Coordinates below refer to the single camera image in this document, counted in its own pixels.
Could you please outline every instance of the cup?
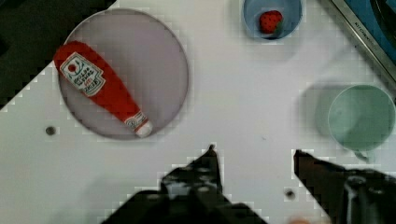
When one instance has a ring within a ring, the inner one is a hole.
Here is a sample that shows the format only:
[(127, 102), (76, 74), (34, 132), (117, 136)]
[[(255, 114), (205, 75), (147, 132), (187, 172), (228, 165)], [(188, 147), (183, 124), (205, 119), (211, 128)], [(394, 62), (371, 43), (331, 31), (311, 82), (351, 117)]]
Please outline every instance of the cup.
[[(260, 15), (271, 10), (279, 11), (283, 16), (283, 22), (278, 34), (267, 35), (260, 31)], [(245, 0), (242, 9), (247, 34), (267, 40), (277, 40), (291, 34), (300, 23), (302, 16), (301, 0)]]
[(336, 86), (323, 90), (316, 110), (318, 130), (368, 162), (392, 133), (395, 105), (371, 85)]

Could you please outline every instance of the blue bowl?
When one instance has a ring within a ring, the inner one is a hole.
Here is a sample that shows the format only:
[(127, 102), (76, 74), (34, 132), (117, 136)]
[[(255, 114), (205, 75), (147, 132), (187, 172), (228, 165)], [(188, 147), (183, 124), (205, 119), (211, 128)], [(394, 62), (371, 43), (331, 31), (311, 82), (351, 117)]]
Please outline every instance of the blue bowl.
[[(277, 10), (283, 16), (281, 30), (277, 34), (263, 34), (260, 31), (260, 15)], [(247, 34), (255, 38), (276, 40), (291, 34), (301, 21), (303, 7), (301, 0), (245, 0), (242, 16)]]

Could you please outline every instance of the red ketchup bottle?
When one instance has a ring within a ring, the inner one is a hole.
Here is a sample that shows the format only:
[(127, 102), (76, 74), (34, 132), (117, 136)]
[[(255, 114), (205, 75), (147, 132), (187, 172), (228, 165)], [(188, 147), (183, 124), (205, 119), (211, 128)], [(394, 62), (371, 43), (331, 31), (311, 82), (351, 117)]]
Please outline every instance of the red ketchup bottle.
[(131, 127), (139, 137), (152, 124), (108, 63), (88, 45), (73, 41), (61, 46), (53, 57), (59, 74), (99, 106)]

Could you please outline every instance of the plate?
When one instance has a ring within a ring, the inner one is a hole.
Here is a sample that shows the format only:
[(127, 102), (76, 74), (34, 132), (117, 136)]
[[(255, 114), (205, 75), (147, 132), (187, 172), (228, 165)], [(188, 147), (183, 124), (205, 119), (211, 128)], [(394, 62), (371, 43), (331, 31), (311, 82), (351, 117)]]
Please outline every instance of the plate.
[[(88, 44), (114, 69), (153, 124), (163, 130), (179, 113), (188, 92), (186, 54), (174, 33), (147, 13), (109, 9), (90, 16), (66, 39)], [(59, 77), (64, 102), (86, 128), (121, 140), (138, 137), (105, 109)]]

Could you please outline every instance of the mint green cup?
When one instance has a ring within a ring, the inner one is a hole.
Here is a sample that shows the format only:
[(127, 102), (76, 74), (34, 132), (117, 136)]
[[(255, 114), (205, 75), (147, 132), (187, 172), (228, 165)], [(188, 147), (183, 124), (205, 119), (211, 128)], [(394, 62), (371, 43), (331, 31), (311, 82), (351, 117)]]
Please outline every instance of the mint green cup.
[(316, 110), (318, 130), (368, 162), (392, 133), (395, 105), (381, 89), (370, 85), (323, 90)]

